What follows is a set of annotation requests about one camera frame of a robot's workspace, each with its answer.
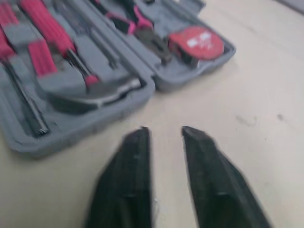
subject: metal tool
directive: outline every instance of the metal tool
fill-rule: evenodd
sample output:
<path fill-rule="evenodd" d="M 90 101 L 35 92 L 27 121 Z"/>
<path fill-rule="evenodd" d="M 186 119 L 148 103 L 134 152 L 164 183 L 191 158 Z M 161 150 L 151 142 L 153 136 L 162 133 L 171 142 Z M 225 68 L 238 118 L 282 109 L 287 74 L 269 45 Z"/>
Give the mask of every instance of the metal tool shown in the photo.
<path fill-rule="evenodd" d="M 110 13 L 100 1 L 89 0 L 115 27 L 128 35 L 135 35 L 149 50 L 158 56 L 163 64 L 171 61 L 172 55 L 167 43 L 154 32 L 154 23 L 144 16 L 132 0 L 118 0 L 130 15 L 130 19 Z"/>
<path fill-rule="evenodd" d="M 7 2 L 4 2 L 0 4 L 0 25 L 1 27 L 4 27 L 8 24 L 18 24 L 18 20 L 11 6 Z M 8 77 L 11 80 L 15 91 L 18 94 L 18 97 L 24 105 L 24 110 L 26 111 L 24 115 L 29 123 L 31 130 L 33 131 L 34 136 L 41 137 L 50 132 L 50 129 L 48 128 L 46 121 L 39 111 L 38 106 L 28 95 L 22 83 L 20 82 L 20 79 L 16 74 L 14 68 L 7 61 L 10 56 L 15 54 L 16 53 L 9 46 L 4 34 L 2 33 L 2 30 L 0 29 L 0 60 L 2 60 L 2 64 L 8 74 Z"/>
<path fill-rule="evenodd" d="M 85 94 L 69 96 L 64 93 L 51 93 L 49 101 L 60 109 L 73 113 L 85 113 L 117 101 L 126 93 L 141 87 L 136 76 L 129 76 L 118 82 L 104 83 L 95 76 L 76 54 L 71 37 L 53 18 L 40 0 L 22 0 L 22 9 L 32 19 L 48 43 L 53 43 L 60 54 L 82 74 L 87 90 Z"/>
<path fill-rule="evenodd" d="M 92 40 L 94 38 L 91 35 L 92 26 L 89 25 L 83 18 L 81 18 L 69 5 L 66 1 L 56 0 L 54 2 L 54 8 L 57 12 L 59 12 L 70 24 L 70 26 L 74 29 L 76 34 L 78 35 L 88 35 Z M 117 61 L 115 57 L 111 54 L 110 51 L 106 47 L 98 45 L 101 51 L 105 54 L 105 56 L 109 60 L 109 65 L 112 68 L 117 68 Z"/>
<path fill-rule="evenodd" d="M 12 81 L 14 87 L 16 88 L 16 92 L 20 100 L 24 104 L 26 110 L 25 117 L 28 120 L 30 128 L 33 131 L 33 134 L 36 137 L 41 137 L 47 134 L 48 132 L 50 132 L 50 129 L 48 128 L 45 119 L 43 118 L 41 112 L 39 111 L 37 104 L 34 102 L 33 99 L 31 99 L 31 97 L 26 92 L 13 67 L 6 62 L 3 62 L 3 65 L 8 73 L 10 80 Z"/>

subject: beige table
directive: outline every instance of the beige table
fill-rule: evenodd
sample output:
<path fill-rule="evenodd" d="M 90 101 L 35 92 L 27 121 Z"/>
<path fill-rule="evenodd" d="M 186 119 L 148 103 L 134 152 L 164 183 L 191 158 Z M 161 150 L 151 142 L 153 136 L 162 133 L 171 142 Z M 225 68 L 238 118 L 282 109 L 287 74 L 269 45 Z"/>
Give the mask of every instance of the beige table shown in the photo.
<path fill-rule="evenodd" d="M 237 47 L 219 71 L 42 161 L 1 140 L 1 228 L 80 228 L 100 170 L 141 125 L 153 135 L 158 228 L 196 227 L 182 125 L 216 138 L 275 227 L 304 227 L 304 17 L 270 0 L 208 0 L 200 16 Z"/>

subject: tape measure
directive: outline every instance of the tape measure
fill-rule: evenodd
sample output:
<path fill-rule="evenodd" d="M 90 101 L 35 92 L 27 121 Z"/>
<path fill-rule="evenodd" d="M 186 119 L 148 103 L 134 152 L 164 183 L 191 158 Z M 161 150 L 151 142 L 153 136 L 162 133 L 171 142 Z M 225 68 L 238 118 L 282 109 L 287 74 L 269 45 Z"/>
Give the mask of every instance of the tape measure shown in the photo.
<path fill-rule="evenodd" d="M 201 26 L 191 26 L 168 36 L 168 47 L 185 63 L 196 65 L 200 60 L 213 60 L 224 53 L 223 40 Z"/>

